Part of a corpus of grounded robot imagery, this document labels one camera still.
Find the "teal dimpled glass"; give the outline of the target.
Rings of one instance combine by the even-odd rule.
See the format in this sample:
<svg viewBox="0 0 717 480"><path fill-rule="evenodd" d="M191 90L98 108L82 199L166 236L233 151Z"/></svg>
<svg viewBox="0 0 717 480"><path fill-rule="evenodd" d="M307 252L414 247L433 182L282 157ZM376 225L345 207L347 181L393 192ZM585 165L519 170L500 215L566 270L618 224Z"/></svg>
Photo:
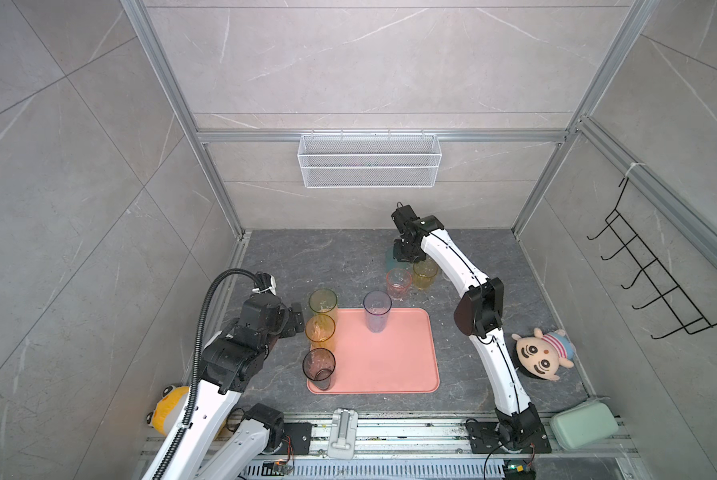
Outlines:
<svg viewBox="0 0 717 480"><path fill-rule="evenodd" d="M398 267L398 261L395 258L395 246L392 245L386 252L386 272Z"/></svg>

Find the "short yellow glass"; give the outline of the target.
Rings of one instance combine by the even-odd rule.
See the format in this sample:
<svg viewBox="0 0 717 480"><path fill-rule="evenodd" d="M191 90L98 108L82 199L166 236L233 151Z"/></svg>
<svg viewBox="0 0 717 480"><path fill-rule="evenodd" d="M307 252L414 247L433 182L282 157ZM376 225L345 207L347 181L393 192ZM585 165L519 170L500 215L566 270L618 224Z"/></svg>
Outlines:
<svg viewBox="0 0 717 480"><path fill-rule="evenodd" d="M440 272L440 267L432 258L413 264L413 284L418 290L427 290L435 282Z"/></svg>

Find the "pink glass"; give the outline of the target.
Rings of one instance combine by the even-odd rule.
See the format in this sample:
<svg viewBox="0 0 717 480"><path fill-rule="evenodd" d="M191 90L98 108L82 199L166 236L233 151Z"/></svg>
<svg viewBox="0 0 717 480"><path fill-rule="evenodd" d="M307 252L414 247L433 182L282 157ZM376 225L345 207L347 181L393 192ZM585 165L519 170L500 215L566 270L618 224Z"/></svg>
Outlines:
<svg viewBox="0 0 717 480"><path fill-rule="evenodd" d="M387 273L387 293L390 298L405 299L413 283L413 274L406 268L394 268Z"/></svg>

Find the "tall yellow glass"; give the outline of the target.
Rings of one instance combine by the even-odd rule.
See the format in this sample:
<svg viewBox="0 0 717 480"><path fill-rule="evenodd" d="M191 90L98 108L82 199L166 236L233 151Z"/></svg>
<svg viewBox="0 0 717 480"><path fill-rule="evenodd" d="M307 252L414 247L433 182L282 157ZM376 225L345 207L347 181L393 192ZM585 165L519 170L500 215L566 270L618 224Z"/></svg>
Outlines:
<svg viewBox="0 0 717 480"><path fill-rule="evenodd" d="M336 321L330 315L316 314L306 324L306 338L310 342L310 349L318 348L336 350Z"/></svg>

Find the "tall green glass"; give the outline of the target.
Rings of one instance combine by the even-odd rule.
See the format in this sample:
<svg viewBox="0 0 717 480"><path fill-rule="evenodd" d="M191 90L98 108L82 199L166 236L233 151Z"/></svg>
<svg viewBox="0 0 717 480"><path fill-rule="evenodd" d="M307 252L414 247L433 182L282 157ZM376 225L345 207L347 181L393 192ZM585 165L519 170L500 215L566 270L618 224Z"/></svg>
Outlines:
<svg viewBox="0 0 717 480"><path fill-rule="evenodd" d="M332 289L320 288L308 298L310 317L326 315L338 322L338 295Z"/></svg>

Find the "tall blue glass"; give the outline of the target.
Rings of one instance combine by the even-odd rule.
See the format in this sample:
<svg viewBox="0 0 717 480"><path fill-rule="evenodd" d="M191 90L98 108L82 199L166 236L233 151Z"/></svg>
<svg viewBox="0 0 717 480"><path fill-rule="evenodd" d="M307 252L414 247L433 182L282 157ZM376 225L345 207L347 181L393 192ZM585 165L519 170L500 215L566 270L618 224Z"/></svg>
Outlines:
<svg viewBox="0 0 717 480"><path fill-rule="evenodd" d="M365 320L368 330L373 333L383 332L388 324L393 300L382 291L371 291L363 300Z"/></svg>

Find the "tall dark grey glass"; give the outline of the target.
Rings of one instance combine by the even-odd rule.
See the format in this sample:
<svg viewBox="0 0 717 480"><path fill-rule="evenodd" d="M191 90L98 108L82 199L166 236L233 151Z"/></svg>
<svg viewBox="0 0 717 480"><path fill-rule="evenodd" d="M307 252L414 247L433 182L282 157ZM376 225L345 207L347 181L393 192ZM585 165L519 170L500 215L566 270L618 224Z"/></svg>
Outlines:
<svg viewBox="0 0 717 480"><path fill-rule="evenodd" d="M326 391L332 387L336 372L336 357L326 348L310 350L302 360L302 372L306 380L318 390Z"/></svg>

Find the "pink tray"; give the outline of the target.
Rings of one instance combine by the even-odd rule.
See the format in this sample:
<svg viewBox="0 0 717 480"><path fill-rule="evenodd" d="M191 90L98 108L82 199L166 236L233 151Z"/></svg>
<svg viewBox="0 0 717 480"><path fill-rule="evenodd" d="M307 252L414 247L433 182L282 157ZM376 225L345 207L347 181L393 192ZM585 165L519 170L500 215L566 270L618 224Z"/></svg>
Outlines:
<svg viewBox="0 0 717 480"><path fill-rule="evenodd" d="M421 308L394 308L387 327L370 332L362 308L338 310L336 372L316 395L431 393L440 386L431 320Z"/></svg>

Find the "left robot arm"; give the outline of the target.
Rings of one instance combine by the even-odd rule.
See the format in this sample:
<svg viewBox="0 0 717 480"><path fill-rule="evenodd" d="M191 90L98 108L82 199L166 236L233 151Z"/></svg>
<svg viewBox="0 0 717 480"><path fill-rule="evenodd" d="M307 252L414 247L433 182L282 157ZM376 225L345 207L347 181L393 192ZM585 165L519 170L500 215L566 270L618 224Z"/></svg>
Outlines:
<svg viewBox="0 0 717 480"><path fill-rule="evenodd" d="M252 280L252 294L244 300L239 318L206 339L212 298L220 284L234 275ZM164 388L162 398L146 416L148 425L166 440L144 478L236 479L256 456L276 452L284 444L284 416L256 404L242 414L232 437L214 456L206 455L276 342L302 332L302 307L298 303L284 305L276 296L272 275L240 268L222 272L202 302L190 382Z"/></svg>

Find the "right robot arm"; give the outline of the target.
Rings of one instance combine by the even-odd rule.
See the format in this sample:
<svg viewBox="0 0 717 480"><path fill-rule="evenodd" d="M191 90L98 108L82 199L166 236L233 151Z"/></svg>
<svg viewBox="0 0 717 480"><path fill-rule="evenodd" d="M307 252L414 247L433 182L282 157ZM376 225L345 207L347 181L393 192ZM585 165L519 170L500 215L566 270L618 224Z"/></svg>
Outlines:
<svg viewBox="0 0 717 480"><path fill-rule="evenodd" d="M544 425L518 376L503 329L505 286L502 280L482 272L456 246L435 216L420 217L402 203L392 214L400 238L394 256L400 262L432 259L461 296L454 320L476 347L495 398L497 434L502 448L519 451L530 445Z"/></svg>

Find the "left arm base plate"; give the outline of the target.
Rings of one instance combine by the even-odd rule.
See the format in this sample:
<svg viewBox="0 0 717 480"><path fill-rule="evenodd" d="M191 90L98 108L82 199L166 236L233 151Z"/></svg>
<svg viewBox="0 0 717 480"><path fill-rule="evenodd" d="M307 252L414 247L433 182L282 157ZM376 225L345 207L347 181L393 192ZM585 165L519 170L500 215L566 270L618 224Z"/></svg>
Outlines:
<svg viewBox="0 0 717 480"><path fill-rule="evenodd" d="M288 441L292 443L292 453L294 455L310 454L313 427L314 425L308 422L286 422L282 439L278 442L274 455L286 455Z"/></svg>

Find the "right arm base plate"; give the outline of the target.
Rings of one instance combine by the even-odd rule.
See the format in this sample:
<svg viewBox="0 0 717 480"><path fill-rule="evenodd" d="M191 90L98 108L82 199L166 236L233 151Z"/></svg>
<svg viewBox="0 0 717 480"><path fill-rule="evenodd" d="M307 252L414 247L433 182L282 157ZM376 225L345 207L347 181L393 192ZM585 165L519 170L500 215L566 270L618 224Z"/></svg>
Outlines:
<svg viewBox="0 0 717 480"><path fill-rule="evenodd" d="M467 419L464 424L474 454L495 450L503 453L548 454L552 446L544 426L534 432L512 434L499 422L480 422Z"/></svg>

